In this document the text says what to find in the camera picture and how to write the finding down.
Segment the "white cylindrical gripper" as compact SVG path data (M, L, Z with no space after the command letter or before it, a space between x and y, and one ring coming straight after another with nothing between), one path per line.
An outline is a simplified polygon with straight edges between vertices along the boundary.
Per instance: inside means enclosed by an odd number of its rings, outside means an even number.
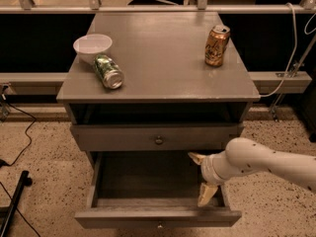
M218 186L222 185L226 179L220 175L220 171L225 168L225 155L222 153L202 155L195 152L189 152L189 157L200 165L202 177L206 183L201 183L197 205L199 207L206 206L213 198L218 190Z

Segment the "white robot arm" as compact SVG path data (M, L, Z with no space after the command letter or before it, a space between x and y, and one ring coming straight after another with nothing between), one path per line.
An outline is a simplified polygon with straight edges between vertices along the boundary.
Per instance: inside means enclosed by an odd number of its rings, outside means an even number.
M189 156L200 166L204 179L197 199L199 207L206 206L218 187L231 178L257 172L269 172L312 193L316 192L314 156L273 150L243 137L230 140L220 153L201 155L189 152Z

